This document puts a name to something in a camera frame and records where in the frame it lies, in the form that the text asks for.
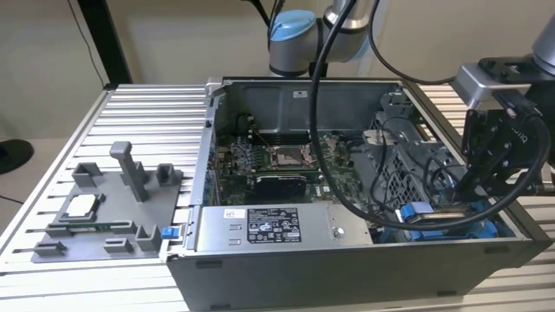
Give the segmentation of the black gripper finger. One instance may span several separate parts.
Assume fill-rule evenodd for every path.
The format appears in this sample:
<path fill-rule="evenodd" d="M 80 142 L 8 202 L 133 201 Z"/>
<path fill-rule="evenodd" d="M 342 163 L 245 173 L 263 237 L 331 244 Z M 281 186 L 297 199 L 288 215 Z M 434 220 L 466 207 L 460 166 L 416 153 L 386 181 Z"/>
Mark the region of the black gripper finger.
<path fill-rule="evenodd" d="M 486 200 L 490 197 L 487 189 L 491 179 L 492 167 L 486 162 L 468 164 L 467 172 L 455 187 L 454 200 L 456 202 Z"/>
<path fill-rule="evenodd" d="M 526 170 L 511 168 L 494 168 L 479 173 L 479 199 L 518 198 L 536 195 L 536 175 L 528 182 L 523 182 L 528 176 Z"/>

